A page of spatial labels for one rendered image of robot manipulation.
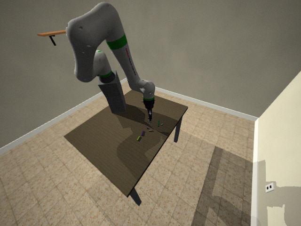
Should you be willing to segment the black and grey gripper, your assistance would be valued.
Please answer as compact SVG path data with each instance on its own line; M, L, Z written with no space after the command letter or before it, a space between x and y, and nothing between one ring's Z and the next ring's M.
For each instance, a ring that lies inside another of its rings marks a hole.
M145 108L148 110L148 119L149 119L149 123L152 123L152 108L154 107L154 105L151 106L146 106Z

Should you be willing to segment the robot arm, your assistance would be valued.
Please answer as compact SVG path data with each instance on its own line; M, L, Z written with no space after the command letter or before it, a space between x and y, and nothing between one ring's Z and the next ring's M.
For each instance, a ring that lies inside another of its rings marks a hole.
M144 105L154 104L155 85L151 81L140 79L119 14L111 4L101 2L86 14L72 19L66 26L66 35L74 53L74 73L78 80L90 82L99 76L101 82L110 83L115 79L106 54L97 50L105 40L120 64L130 88L143 94Z

